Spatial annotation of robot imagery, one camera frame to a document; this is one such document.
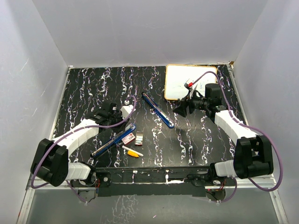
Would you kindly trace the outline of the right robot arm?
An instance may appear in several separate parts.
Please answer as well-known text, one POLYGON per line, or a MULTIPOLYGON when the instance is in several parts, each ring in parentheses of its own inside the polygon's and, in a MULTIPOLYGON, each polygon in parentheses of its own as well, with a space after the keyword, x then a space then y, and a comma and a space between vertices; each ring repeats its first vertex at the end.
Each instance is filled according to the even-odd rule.
POLYGON ((225 177, 246 179, 273 173, 272 146, 263 135, 251 131, 222 103, 218 84, 206 84, 206 96, 202 96, 192 83, 186 83, 188 94, 179 100, 174 113, 186 117, 195 110, 203 110, 211 121, 220 127, 235 145, 232 160, 212 163, 208 179, 219 185, 225 177))

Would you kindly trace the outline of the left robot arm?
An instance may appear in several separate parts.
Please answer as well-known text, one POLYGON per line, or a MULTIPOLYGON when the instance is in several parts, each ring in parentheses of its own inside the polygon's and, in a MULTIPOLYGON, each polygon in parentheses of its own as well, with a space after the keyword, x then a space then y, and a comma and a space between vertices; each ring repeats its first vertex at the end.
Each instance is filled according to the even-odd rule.
POLYGON ((69 157, 105 129, 112 128, 114 132, 124 130, 132 110, 130 105, 118 108, 115 103, 104 102, 101 108, 87 114, 64 135, 41 140, 31 165, 32 177, 38 177, 54 187, 71 180, 80 180, 86 186, 94 185, 97 178, 91 167, 82 162, 69 162, 69 157))

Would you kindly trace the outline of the red white staple box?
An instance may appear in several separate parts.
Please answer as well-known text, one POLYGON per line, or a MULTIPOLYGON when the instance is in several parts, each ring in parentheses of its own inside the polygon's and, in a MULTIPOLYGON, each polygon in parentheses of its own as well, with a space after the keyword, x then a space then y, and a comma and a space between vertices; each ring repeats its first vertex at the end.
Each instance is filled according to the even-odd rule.
POLYGON ((124 145, 127 145, 130 142, 132 142, 134 139, 135 139, 134 134, 130 133, 130 134, 126 135, 125 137, 123 137, 121 140, 122 140, 124 145))

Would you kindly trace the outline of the staple tray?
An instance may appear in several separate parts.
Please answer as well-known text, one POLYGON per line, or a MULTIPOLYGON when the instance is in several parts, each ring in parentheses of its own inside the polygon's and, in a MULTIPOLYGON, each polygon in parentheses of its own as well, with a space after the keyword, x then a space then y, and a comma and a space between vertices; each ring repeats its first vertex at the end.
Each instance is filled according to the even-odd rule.
POLYGON ((143 132, 136 132, 135 145, 142 146, 143 144, 143 132))

